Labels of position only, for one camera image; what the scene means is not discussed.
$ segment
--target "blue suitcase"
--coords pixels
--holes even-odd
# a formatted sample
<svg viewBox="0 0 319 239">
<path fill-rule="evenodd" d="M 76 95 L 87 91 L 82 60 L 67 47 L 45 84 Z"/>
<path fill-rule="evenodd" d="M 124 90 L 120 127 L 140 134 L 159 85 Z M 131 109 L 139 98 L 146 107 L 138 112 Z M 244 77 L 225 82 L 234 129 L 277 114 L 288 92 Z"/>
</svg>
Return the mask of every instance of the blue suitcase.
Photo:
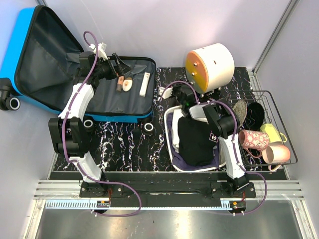
<svg viewBox="0 0 319 239">
<path fill-rule="evenodd" d="M 46 6 L 20 11 L 0 70 L 1 110 L 17 110 L 19 100 L 53 113 L 66 106 L 79 67 L 81 44 Z M 86 115 L 96 121 L 137 123 L 152 117 L 156 63 L 144 57 L 120 57 L 131 67 L 128 92 L 116 92 L 117 79 L 100 80 Z M 145 97 L 140 96 L 145 72 L 150 73 Z"/>
</svg>

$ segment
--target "dish rack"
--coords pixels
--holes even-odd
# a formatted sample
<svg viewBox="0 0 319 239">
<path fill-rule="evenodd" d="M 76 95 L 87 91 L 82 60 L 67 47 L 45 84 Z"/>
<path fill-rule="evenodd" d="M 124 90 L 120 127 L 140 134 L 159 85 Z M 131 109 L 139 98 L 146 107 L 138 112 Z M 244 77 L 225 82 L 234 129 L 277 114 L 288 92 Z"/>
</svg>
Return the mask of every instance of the dish rack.
<svg viewBox="0 0 319 239">
<path fill-rule="evenodd" d="M 289 148 L 291 158 L 286 163 L 281 163 L 281 165 L 295 164 L 298 162 L 295 149 L 290 140 L 285 124 L 280 116 L 274 98 L 269 91 L 228 91 L 225 98 L 231 107 L 234 107 L 236 102 L 239 100 L 245 100 L 248 105 L 252 102 L 260 103 L 265 111 L 264 123 L 272 123 L 278 132 L 282 132 L 287 137 L 287 142 L 283 142 L 283 145 Z M 245 150 L 243 150 L 242 147 L 240 148 L 243 156 L 243 164 L 247 169 L 251 168 L 252 170 L 269 171 L 268 165 L 278 165 L 267 164 L 262 157 L 257 159 L 253 158 Z"/>
</svg>

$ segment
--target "marble surface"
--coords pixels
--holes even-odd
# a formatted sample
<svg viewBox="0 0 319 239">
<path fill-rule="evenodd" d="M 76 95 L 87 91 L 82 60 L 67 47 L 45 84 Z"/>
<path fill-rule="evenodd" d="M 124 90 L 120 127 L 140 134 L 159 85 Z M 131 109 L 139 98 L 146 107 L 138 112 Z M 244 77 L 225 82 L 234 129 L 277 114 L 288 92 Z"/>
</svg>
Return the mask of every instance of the marble surface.
<svg viewBox="0 0 319 239">
<path fill-rule="evenodd" d="M 142 134 L 139 125 L 134 123 L 97 122 L 91 133 L 90 152 L 96 164 L 104 171 L 175 171 L 166 143 L 163 115 L 166 109 L 175 106 L 174 99 L 162 100 L 158 88 L 175 80 L 186 80 L 184 68 L 157 68 L 156 89 L 154 92 L 152 136 Z M 236 67 L 232 81 L 221 91 L 206 94 L 201 100 L 227 97 L 231 103 L 243 96 L 238 91 L 251 90 L 249 76 L 244 67 Z M 63 156 L 58 156 L 54 171 L 77 171 L 73 164 L 68 165 Z"/>
</svg>

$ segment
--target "yellow mug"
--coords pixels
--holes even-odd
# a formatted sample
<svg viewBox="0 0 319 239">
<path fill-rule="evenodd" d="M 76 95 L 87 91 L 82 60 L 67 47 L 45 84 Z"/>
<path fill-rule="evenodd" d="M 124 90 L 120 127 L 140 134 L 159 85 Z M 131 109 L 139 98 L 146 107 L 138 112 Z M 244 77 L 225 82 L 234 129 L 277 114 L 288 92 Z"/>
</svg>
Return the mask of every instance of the yellow mug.
<svg viewBox="0 0 319 239">
<path fill-rule="evenodd" d="M 281 133 L 278 132 L 278 130 L 271 124 L 271 123 L 265 123 L 260 127 L 260 131 L 267 133 L 269 136 L 269 143 L 274 142 L 287 142 L 287 137 Z"/>
</svg>

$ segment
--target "floral mug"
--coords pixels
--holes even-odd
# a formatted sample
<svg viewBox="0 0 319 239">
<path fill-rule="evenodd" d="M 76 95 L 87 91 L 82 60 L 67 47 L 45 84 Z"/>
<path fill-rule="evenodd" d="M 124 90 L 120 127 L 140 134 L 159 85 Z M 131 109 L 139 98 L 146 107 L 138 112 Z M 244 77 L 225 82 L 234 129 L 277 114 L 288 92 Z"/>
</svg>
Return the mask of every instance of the floral mug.
<svg viewBox="0 0 319 239">
<path fill-rule="evenodd" d="M 258 131 L 242 130 L 238 134 L 238 140 L 244 150 L 246 150 L 254 158 L 260 158 L 262 156 L 262 151 L 269 145 L 268 134 Z M 250 149 L 259 151 L 259 155 L 253 155 Z"/>
</svg>

